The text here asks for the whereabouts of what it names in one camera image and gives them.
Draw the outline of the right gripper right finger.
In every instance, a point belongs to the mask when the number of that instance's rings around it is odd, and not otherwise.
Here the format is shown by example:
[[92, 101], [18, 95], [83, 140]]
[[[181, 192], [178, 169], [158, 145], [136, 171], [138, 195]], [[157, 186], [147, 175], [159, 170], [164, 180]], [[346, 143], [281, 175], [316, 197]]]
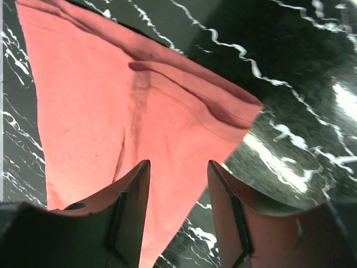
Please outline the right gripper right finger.
[[356, 202], [301, 210], [266, 196], [208, 163], [222, 267], [355, 267]]

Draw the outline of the red t shirt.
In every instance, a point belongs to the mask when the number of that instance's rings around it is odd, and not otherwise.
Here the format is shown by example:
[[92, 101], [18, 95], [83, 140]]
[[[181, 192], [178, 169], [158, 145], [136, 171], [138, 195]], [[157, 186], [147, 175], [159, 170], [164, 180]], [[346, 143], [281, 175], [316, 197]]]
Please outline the red t shirt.
[[152, 267], [262, 110], [179, 53], [68, 1], [17, 1], [37, 95], [47, 207], [151, 162], [140, 267]]

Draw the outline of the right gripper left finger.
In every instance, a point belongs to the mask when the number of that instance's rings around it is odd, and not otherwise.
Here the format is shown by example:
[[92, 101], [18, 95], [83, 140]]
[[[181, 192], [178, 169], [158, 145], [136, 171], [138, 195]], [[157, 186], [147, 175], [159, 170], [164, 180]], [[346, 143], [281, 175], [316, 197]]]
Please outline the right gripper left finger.
[[1, 204], [2, 267], [137, 267], [150, 184], [148, 160], [63, 210]]

